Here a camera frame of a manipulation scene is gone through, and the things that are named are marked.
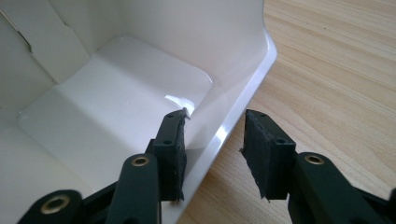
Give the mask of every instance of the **black plastic part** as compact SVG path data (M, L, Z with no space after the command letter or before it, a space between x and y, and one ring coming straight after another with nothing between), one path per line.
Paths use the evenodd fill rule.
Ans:
M105 223L108 208L111 205L116 186L117 182L97 191L83 200L84 212L87 215L87 223Z
M289 210L293 223L311 223L300 221L301 213L306 211L294 204L309 204L314 223L388 223L326 157L311 152L299 154L294 163L293 175L296 188L301 191L290 193Z
M18 223L86 223L81 195L70 189L54 191L37 200Z
M161 201L184 200L182 187L187 164L184 146L186 117L185 110L167 114L152 143L152 151L160 168Z
M151 155L154 155L154 140L155 139L150 139L148 142L148 147L146 148L145 153L149 153Z
M157 159L137 154L122 166L106 223L161 223Z
M393 222L396 223L396 189L392 190L388 201L388 217Z
M241 151L262 198L286 199L295 147L295 142L269 116L254 110L246 111Z

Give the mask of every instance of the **wood grain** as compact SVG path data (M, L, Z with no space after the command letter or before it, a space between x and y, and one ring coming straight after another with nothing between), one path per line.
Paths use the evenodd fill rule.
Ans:
M327 156L350 183L387 199L396 188L396 2L266 0L278 51L249 108L297 150ZM287 203L260 199L233 130L179 223L290 223Z

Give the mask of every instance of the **white container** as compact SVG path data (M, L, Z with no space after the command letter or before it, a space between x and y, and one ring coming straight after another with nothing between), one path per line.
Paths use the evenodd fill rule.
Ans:
M276 58L262 0L0 8L0 223L57 189L87 197L113 183L187 106L186 199L163 203L163 223L176 222Z

